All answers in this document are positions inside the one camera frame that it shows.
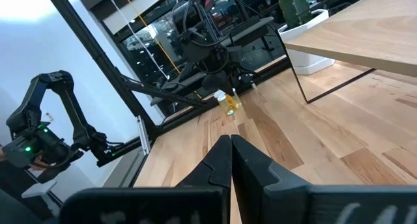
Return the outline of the silver frame bracket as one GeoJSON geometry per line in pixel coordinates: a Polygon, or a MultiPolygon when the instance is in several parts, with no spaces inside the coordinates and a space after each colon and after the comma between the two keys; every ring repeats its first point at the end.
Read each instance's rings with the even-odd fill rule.
{"type": "Polygon", "coordinates": [[[137,116],[136,119],[137,119],[138,131],[139,131],[139,138],[141,141],[141,147],[142,147],[144,155],[146,156],[150,152],[149,137],[148,137],[146,127],[141,116],[137,116]]]}

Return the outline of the white faceted plant pot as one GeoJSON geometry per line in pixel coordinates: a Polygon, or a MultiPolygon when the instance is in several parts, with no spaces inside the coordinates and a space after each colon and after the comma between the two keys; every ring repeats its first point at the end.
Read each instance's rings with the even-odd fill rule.
{"type": "MultiPolygon", "coordinates": [[[[295,27],[293,29],[289,29],[287,24],[281,26],[278,29],[281,39],[284,42],[287,42],[288,40],[298,37],[303,32],[311,29],[312,27],[329,18],[329,13],[326,9],[314,10],[312,14],[313,19],[304,25],[295,27]]],[[[328,57],[321,57],[318,55],[295,51],[288,48],[286,51],[288,52],[289,59],[294,67],[296,74],[298,75],[311,75],[322,69],[332,66],[335,63],[334,59],[330,59],[328,57]]]]}

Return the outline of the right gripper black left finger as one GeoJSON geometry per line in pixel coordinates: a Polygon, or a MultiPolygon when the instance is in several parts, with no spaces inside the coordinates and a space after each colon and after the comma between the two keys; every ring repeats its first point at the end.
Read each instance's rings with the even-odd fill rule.
{"type": "Polygon", "coordinates": [[[229,224],[231,162],[222,135],[176,186],[85,189],[64,203],[59,224],[229,224]]]}

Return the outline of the clear bottle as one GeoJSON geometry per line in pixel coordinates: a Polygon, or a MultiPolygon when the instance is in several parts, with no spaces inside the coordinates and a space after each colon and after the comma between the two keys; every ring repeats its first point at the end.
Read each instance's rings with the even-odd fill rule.
{"type": "Polygon", "coordinates": [[[222,90],[218,90],[214,93],[214,97],[217,99],[219,105],[223,108],[227,116],[234,114],[236,105],[230,95],[226,94],[222,90]]]}

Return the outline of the green cactus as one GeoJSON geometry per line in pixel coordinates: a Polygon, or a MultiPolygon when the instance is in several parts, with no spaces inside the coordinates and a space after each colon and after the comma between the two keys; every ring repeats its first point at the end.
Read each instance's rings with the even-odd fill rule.
{"type": "Polygon", "coordinates": [[[308,0],[278,0],[288,29],[294,29],[313,19],[308,0]]]}

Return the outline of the wooden shelf black metal legs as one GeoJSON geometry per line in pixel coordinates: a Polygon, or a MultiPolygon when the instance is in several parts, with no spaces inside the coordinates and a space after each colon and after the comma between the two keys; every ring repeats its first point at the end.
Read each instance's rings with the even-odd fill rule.
{"type": "Polygon", "coordinates": [[[307,104],[376,70],[417,78],[417,0],[359,0],[285,47],[367,67],[307,104]]]}

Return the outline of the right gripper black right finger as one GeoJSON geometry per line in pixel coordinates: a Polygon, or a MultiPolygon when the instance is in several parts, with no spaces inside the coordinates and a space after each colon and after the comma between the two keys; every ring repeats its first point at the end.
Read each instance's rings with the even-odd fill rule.
{"type": "Polygon", "coordinates": [[[417,186],[314,185],[232,135],[243,224],[417,224],[417,186]]]}

